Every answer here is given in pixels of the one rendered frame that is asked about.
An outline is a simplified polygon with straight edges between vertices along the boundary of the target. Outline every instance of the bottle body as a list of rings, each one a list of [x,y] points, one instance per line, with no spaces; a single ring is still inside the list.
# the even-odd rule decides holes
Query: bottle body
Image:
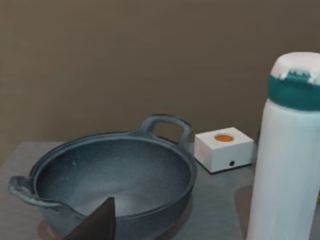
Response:
[[[308,240],[320,189],[320,111],[267,100],[246,240]]]

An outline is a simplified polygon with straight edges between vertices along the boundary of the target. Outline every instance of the black triangular object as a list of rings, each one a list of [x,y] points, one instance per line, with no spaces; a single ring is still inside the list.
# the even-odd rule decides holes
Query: black triangular object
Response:
[[[63,240],[115,240],[115,198],[109,197]]]

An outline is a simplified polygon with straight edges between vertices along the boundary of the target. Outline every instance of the pot handle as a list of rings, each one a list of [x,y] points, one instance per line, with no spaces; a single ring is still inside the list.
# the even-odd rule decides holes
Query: pot handle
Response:
[[[8,190],[11,194],[18,197],[21,201],[26,204],[42,207],[45,209],[53,210],[54,212],[72,212],[74,211],[71,207],[61,202],[42,199],[37,197],[32,192],[32,185],[29,178],[24,176],[13,176],[9,181]]]
[[[190,146],[189,146],[189,138],[192,133],[192,127],[190,123],[185,121],[184,119],[175,116],[175,115],[168,115],[168,114],[154,114],[149,117],[147,117],[140,128],[138,129],[139,132],[141,132],[144,136],[153,134],[153,130],[155,128],[155,125],[157,123],[170,123],[170,124],[176,124],[180,126],[183,129],[182,136],[180,137],[179,142],[177,145],[184,150],[186,150],[188,153],[190,152]]]

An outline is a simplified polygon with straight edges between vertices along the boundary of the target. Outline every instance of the wall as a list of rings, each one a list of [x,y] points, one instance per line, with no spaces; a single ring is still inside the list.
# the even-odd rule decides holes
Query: wall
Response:
[[[320,52],[313,0],[0,4],[0,162],[21,141],[126,131],[152,113],[254,137],[276,58]]]

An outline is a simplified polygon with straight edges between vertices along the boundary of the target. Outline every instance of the wok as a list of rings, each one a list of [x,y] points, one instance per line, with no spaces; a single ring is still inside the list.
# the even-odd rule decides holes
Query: wok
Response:
[[[159,122],[183,128],[178,143],[153,133]],[[67,236],[107,198],[115,199],[115,240],[153,240],[179,219],[190,199],[196,163],[192,128],[173,115],[152,115],[130,132],[102,133],[60,145],[29,176],[13,176],[9,191],[37,206]]]

